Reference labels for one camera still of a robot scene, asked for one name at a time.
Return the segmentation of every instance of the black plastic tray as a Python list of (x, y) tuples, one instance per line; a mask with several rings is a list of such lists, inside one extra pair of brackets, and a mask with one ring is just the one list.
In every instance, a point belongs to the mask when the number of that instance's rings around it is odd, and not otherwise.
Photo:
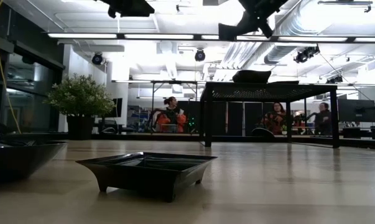
[(66, 145), (64, 142), (33, 146), (9, 146), (0, 143), (0, 183), (29, 177)]
[(138, 152), (77, 161), (96, 176), (99, 189), (107, 187), (161, 194), (172, 202), (176, 193), (200, 184), (209, 162), (216, 157)]

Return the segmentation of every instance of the woman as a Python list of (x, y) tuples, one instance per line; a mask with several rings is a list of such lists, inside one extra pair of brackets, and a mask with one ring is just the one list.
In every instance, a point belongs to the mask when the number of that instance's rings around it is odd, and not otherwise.
[(285, 110), (281, 103), (275, 102), (273, 104), (273, 111), (268, 112), (264, 117), (264, 125), (273, 134), (281, 134), (282, 127), (285, 124)]
[(319, 113), (315, 114), (314, 127), (315, 134), (331, 135), (331, 112), (328, 103), (320, 103)]
[(186, 116), (183, 114), (183, 110), (177, 107), (177, 100), (171, 96), (164, 100), (164, 105), (168, 105), (165, 111), (159, 114), (157, 118), (157, 124), (160, 126), (160, 132), (170, 132), (170, 126), (163, 124), (175, 124), (177, 125), (177, 132), (183, 132), (183, 125), (186, 122)]

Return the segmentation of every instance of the green leafy plant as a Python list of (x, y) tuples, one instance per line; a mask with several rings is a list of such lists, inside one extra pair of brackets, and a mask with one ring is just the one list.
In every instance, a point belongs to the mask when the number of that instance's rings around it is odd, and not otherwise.
[(91, 75), (76, 73), (65, 77), (61, 84), (54, 84), (44, 102), (67, 116), (104, 116), (115, 107), (104, 85), (97, 84)]

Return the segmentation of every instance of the mesh tabletop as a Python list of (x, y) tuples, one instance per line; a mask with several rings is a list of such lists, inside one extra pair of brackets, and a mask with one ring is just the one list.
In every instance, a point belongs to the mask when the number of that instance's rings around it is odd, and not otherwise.
[(297, 101), (336, 90), (333, 85), (208, 82), (201, 98), (213, 101)]

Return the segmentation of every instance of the black metal table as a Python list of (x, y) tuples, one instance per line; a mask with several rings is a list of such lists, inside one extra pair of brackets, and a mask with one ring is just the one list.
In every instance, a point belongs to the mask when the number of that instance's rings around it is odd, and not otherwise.
[[(291, 114), (291, 102), (303, 100), (311, 96), (330, 93), (331, 101), (331, 126), (332, 145), (338, 148), (338, 107), (336, 102), (336, 89), (334, 85), (297, 85), (297, 84), (260, 84), (260, 83), (228, 83), (228, 82), (207, 82), (201, 94), (200, 100), (200, 140), (205, 147), (212, 144), (212, 122), (213, 122), (213, 102), (284, 102), (286, 103), (286, 113)], [(292, 140), (292, 120), (286, 116), (287, 120), (287, 141)]]

